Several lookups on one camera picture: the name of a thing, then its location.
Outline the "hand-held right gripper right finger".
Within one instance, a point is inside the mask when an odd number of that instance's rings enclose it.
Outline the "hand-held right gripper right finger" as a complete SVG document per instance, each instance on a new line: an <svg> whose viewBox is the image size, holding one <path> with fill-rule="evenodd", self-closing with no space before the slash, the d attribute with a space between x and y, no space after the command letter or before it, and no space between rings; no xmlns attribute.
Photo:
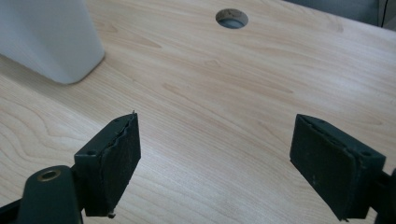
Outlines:
<svg viewBox="0 0 396 224"><path fill-rule="evenodd" d="M325 120L299 114L290 161L340 220L365 218L386 157Z"/></svg>

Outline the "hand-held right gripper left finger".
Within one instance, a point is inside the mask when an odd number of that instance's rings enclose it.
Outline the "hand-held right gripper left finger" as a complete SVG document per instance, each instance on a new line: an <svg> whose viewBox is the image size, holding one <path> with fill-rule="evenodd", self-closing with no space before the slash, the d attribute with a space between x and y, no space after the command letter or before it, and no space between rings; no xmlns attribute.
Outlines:
<svg viewBox="0 0 396 224"><path fill-rule="evenodd" d="M135 112L111 120L75 154L78 201L87 217L114 217L140 158Z"/></svg>

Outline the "white plastic container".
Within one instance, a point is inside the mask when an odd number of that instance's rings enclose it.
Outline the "white plastic container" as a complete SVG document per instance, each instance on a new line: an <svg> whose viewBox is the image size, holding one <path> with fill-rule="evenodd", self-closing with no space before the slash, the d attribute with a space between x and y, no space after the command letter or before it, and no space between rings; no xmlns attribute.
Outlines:
<svg viewBox="0 0 396 224"><path fill-rule="evenodd" d="M0 55L72 84L104 59L105 50L85 0L0 0Z"/></svg>

